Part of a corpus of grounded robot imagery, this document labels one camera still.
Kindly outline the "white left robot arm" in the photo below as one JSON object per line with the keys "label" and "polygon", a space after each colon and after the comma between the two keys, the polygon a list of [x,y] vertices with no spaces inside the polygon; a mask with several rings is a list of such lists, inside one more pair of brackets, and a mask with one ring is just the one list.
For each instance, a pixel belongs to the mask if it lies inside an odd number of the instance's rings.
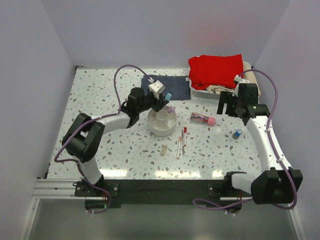
{"label": "white left robot arm", "polygon": [[104,178],[95,156],[102,136],[115,130],[128,129],[140,119],[140,113],[150,109],[159,112],[168,103],[169,100],[161,93],[156,96],[151,91],[145,93],[142,88],[135,87],[131,89],[127,100],[121,104],[117,113],[100,117],[80,113],[63,137],[62,147],[58,151],[60,154],[66,150],[73,158],[58,160],[56,156],[54,161],[75,162],[81,176],[87,182],[86,191],[92,196],[99,196],[104,190],[104,184],[101,182]]}

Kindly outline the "beige eraser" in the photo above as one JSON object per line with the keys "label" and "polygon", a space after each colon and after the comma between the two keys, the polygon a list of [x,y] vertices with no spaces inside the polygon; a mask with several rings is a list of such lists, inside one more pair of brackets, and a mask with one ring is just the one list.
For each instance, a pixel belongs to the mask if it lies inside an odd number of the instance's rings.
{"label": "beige eraser", "polygon": [[166,155],[167,149],[168,149],[167,145],[162,145],[160,155],[164,157]]}

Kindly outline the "pink glue stick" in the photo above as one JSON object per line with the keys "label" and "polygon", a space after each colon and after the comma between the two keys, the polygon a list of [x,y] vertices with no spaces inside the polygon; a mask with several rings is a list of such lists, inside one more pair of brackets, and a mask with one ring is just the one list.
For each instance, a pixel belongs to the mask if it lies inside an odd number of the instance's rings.
{"label": "pink glue stick", "polygon": [[175,110],[176,110],[175,107],[169,107],[169,108],[167,109],[167,112],[168,112],[168,113],[173,113],[173,112],[175,112]]}

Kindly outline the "white round divided organizer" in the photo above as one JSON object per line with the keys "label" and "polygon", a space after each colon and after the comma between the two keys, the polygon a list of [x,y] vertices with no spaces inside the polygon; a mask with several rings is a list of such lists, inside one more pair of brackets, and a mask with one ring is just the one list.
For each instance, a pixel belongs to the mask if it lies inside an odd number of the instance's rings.
{"label": "white round divided organizer", "polygon": [[169,112],[169,107],[167,106],[159,112],[151,109],[147,115],[149,129],[157,137],[167,137],[171,135],[176,129],[177,120],[176,112]]}

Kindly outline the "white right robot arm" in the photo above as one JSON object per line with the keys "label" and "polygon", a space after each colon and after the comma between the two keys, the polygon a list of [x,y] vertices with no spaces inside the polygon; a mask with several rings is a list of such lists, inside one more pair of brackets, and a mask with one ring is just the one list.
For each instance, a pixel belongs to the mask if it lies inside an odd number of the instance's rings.
{"label": "white right robot arm", "polygon": [[242,80],[233,92],[221,92],[217,114],[222,113],[242,120],[261,164],[259,176],[240,171],[227,173],[223,192],[233,197],[241,190],[250,194],[257,205],[283,207],[295,203],[303,175],[285,157],[273,130],[271,113],[265,104],[259,103],[258,86]]}

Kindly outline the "grey thin pen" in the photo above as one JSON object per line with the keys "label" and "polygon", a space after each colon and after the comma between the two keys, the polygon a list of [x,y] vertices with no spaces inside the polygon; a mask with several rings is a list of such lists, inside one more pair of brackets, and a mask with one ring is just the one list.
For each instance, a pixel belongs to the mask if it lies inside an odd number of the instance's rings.
{"label": "grey thin pen", "polygon": [[185,132],[184,128],[181,130],[181,151],[182,151],[182,156],[185,156]]}

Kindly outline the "pink clear pencil case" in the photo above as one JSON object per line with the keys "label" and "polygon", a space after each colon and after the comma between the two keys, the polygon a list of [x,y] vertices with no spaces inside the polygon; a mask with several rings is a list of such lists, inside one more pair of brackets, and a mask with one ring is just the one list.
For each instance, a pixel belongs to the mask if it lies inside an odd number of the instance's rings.
{"label": "pink clear pencil case", "polygon": [[191,113],[190,120],[195,123],[205,124],[208,126],[214,126],[216,124],[216,119],[210,116],[199,114],[196,112]]}

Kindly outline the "white thin pen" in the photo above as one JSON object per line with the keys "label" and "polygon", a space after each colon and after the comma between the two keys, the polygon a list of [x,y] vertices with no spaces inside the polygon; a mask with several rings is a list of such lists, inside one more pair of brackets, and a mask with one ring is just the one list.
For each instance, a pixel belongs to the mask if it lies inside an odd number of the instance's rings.
{"label": "white thin pen", "polygon": [[147,137],[147,140],[145,141],[145,144],[144,144],[144,147],[143,147],[143,152],[146,152],[148,150],[148,145],[149,145],[151,137],[152,137],[152,133],[150,132],[148,137]]}

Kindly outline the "orange white pen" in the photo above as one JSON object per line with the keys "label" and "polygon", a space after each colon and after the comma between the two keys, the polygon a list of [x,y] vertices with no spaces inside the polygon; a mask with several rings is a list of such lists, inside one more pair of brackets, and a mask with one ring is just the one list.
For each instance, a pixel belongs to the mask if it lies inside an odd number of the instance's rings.
{"label": "orange white pen", "polygon": [[180,159],[181,145],[182,145],[182,136],[179,136],[178,142],[177,142],[177,153],[176,153],[177,160]]}

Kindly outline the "blue capped clear tube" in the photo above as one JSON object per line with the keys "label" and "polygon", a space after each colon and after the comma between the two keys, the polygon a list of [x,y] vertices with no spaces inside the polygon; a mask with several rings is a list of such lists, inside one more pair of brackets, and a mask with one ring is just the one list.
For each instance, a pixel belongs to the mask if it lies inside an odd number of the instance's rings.
{"label": "blue capped clear tube", "polygon": [[166,96],[164,97],[165,100],[170,101],[172,98],[172,95],[170,93],[167,93]]}

